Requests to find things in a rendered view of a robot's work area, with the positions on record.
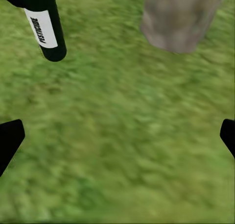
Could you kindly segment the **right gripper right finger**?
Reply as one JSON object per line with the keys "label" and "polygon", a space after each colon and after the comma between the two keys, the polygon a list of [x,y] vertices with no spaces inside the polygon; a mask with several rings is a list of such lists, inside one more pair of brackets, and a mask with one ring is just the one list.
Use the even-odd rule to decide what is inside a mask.
{"label": "right gripper right finger", "polygon": [[228,119],[223,121],[220,137],[235,158],[235,121]]}

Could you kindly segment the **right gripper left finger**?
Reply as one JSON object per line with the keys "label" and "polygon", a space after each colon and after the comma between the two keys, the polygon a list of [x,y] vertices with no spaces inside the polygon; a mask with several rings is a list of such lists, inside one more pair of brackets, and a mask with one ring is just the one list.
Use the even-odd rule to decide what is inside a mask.
{"label": "right gripper left finger", "polygon": [[20,119],[0,124],[0,177],[25,138]]}

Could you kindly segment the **pesticide atomizer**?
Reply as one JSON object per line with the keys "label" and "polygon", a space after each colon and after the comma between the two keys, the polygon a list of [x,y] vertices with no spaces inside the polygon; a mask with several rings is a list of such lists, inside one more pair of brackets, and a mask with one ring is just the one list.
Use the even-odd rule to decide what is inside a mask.
{"label": "pesticide atomizer", "polygon": [[66,56],[66,44],[55,0],[24,0],[25,14],[46,59],[59,62]]}

